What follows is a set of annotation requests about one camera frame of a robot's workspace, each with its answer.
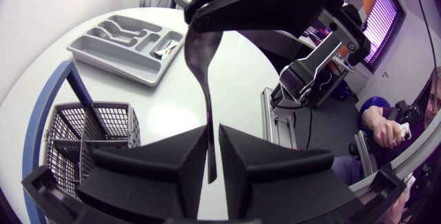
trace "person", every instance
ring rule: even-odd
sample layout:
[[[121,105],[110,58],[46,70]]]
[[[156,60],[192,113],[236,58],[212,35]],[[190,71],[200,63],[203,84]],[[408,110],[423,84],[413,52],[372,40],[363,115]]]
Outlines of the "person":
[[[403,153],[424,132],[436,114],[440,111],[441,66],[438,66],[432,74],[431,91],[426,110],[424,112],[424,118],[420,121],[409,124],[412,133],[412,137],[409,140],[402,140],[401,130],[396,121],[387,120],[387,117],[391,114],[392,109],[393,108],[379,108],[377,106],[371,106],[362,113],[363,125],[373,132],[374,141],[381,147],[381,149],[375,153],[378,168],[381,168],[383,165],[386,165]],[[438,157],[439,154],[433,153],[421,166],[413,171],[413,176],[418,179],[423,172],[424,165],[433,167]],[[331,168],[347,185],[352,185],[363,178],[361,162],[350,156],[336,157]],[[413,202],[420,200],[419,197],[411,197],[411,199]],[[404,209],[404,204],[405,201],[403,194],[387,211],[383,222],[398,223]]]

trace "white controller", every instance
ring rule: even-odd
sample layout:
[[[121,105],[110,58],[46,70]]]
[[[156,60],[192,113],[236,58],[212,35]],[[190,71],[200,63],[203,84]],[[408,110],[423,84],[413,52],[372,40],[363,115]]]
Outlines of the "white controller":
[[[412,138],[411,129],[409,127],[409,123],[398,124],[401,130],[401,140],[406,141]]]

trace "purple window blind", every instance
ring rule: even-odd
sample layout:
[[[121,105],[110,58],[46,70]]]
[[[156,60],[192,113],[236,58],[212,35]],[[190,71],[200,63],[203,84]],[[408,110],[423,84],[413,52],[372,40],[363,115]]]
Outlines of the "purple window blind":
[[[394,0],[377,0],[367,19],[366,37],[371,41],[371,52],[365,61],[372,65],[378,57],[379,51],[386,43],[393,20],[397,16],[398,6]]]

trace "gray plastic cutlery tray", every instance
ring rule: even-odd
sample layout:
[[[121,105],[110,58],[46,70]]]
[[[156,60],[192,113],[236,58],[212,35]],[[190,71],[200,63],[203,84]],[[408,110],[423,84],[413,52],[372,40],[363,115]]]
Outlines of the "gray plastic cutlery tray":
[[[179,32],[115,15],[90,28],[68,45],[74,58],[97,68],[155,86],[184,43]],[[178,42],[168,56],[155,52]]]

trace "round table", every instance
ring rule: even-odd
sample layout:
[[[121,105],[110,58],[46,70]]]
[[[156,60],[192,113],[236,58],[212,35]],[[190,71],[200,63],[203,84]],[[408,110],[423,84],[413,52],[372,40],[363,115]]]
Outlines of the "round table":
[[[60,62],[73,60],[66,46],[98,22],[119,14],[146,20],[186,33],[183,12],[167,8],[135,8],[103,14],[82,23],[54,42],[21,75],[0,107],[0,187],[24,223],[29,222],[20,184],[23,144],[29,118],[41,89]],[[198,81],[185,64],[183,48],[156,87],[150,87],[75,61],[94,101],[128,102],[136,111],[143,145],[206,124],[205,100]],[[265,55],[235,31],[225,32],[209,67],[214,138],[219,123],[262,137],[260,93],[278,83],[278,75]],[[65,82],[54,105],[78,101]],[[216,144],[218,178],[207,184],[207,167],[199,207],[199,219],[227,219],[221,162]]]

